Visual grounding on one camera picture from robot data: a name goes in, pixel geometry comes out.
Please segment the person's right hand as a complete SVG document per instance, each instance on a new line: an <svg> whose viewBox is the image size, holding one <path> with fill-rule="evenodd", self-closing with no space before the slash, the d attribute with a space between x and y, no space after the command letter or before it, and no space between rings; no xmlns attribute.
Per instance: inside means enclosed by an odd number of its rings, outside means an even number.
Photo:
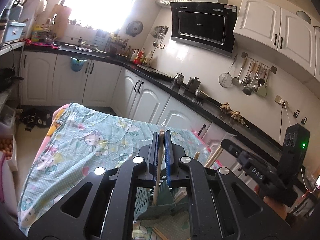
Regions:
<svg viewBox="0 0 320 240"><path fill-rule="evenodd" d="M281 204L274 199L265 196L263 198L263 201L274 211L278 214L279 217L281 217L283 220L287 217L287 212L284 204Z"/></svg>

